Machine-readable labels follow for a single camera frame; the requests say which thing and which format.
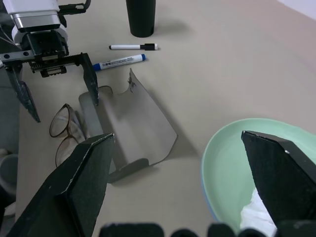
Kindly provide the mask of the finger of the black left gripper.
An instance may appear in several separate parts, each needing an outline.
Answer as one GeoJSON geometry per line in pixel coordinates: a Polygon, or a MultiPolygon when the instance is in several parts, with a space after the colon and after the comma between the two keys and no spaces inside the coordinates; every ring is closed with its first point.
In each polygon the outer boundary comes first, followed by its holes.
{"type": "Polygon", "coordinates": [[[9,81],[11,83],[12,88],[15,91],[15,94],[23,105],[23,107],[28,111],[28,113],[32,116],[32,118],[36,122],[40,122],[40,118],[34,104],[32,95],[26,83],[22,80],[22,64],[5,64],[4,68],[7,72],[9,81]]]}
{"type": "Polygon", "coordinates": [[[97,75],[87,53],[81,53],[81,65],[83,68],[83,79],[94,105],[99,105],[99,91],[97,75]]]}

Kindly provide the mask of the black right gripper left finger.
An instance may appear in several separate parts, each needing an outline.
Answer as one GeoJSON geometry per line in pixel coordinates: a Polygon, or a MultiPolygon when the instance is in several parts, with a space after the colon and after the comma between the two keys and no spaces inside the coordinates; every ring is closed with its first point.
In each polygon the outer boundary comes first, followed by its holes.
{"type": "Polygon", "coordinates": [[[90,237],[109,178],[114,134],[91,137],[46,178],[9,237],[90,237]]]}

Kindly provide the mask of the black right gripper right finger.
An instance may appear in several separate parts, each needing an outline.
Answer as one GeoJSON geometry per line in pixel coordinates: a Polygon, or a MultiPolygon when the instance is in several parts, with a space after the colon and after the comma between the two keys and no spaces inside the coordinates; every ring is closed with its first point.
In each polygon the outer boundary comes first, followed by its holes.
{"type": "Polygon", "coordinates": [[[292,141],[243,131],[244,144],[258,194],[275,224],[315,220],[316,165],[292,141]]]}

